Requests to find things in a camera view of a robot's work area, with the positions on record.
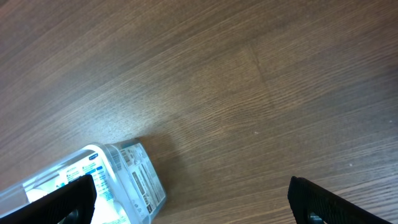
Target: clear plastic box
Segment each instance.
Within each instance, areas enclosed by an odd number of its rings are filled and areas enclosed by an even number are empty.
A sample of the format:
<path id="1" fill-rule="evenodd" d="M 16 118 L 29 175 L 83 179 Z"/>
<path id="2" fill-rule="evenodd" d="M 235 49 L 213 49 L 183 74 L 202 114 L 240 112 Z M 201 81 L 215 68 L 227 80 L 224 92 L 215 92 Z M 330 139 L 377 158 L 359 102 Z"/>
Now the clear plastic box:
<path id="1" fill-rule="evenodd" d="M 0 217 L 74 179 L 91 174 L 97 191 L 91 223 L 151 223 L 166 201 L 165 190 L 142 144 L 89 144 L 0 193 Z"/>

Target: black object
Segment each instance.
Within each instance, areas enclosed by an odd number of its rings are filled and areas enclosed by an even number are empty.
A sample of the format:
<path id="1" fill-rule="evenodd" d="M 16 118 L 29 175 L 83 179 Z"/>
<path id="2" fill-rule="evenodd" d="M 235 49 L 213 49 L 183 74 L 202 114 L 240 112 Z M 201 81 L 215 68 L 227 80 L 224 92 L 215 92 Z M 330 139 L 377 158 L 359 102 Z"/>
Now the black object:
<path id="1" fill-rule="evenodd" d="M 93 177 L 84 175 L 0 219 L 7 223 L 89 224 L 97 198 Z"/>
<path id="2" fill-rule="evenodd" d="M 389 223 L 301 177 L 292 177 L 287 198 L 297 224 Z"/>

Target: wood grain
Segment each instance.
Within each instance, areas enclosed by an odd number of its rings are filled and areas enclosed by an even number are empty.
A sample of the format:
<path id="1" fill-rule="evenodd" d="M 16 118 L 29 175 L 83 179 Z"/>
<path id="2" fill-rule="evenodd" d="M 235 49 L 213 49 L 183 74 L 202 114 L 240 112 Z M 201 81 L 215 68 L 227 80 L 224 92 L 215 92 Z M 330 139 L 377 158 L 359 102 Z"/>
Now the wood grain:
<path id="1" fill-rule="evenodd" d="M 0 189 L 140 137 L 154 223 L 294 223 L 292 175 L 398 223 L 397 1 L 0 1 Z"/>

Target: brown wooden surface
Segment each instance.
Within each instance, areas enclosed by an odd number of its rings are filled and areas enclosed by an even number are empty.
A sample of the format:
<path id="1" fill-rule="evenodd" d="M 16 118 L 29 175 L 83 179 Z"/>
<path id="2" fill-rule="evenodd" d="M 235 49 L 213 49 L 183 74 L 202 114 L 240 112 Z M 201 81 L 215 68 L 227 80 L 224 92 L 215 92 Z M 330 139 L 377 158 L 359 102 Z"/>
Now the brown wooden surface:
<path id="1" fill-rule="evenodd" d="M 155 223 L 294 223 L 306 177 L 398 223 L 398 1 L 0 1 L 0 189 L 142 137 Z"/>

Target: plastic package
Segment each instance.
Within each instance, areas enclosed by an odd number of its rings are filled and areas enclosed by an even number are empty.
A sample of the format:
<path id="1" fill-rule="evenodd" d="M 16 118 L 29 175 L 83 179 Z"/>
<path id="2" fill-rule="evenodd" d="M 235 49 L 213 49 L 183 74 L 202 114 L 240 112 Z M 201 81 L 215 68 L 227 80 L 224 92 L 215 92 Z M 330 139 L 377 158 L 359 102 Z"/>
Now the plastic package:
<path id="1" fill-rule="evenodd" d="M 91 223 L 151 223 L 165 190 L 138 140 L 89 144 L 0 193 L 0 217 L 91 174 L 97 191 Z"/>

